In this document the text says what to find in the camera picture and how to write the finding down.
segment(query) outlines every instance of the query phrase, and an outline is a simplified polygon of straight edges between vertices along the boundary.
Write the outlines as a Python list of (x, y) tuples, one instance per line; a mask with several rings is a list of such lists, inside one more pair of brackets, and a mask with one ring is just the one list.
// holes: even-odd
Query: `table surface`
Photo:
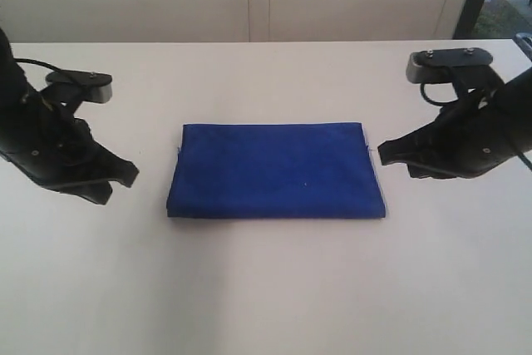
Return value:
[[(468, 46), (505, 80), (530, 65), (510, 41), (14, 46), (113, 75), (111, 101), (79, 116), (140, 175), (95, 206), (0, 163), (0, 353), (530, 354), (527, 169), (412, 180), (376, 152), (438, 112), (409, 54)], [(46, 73), (27, 67), (36, 87)], [(335, 121), (364, 125), (385, 219), (165, 217), (183, 124)]]

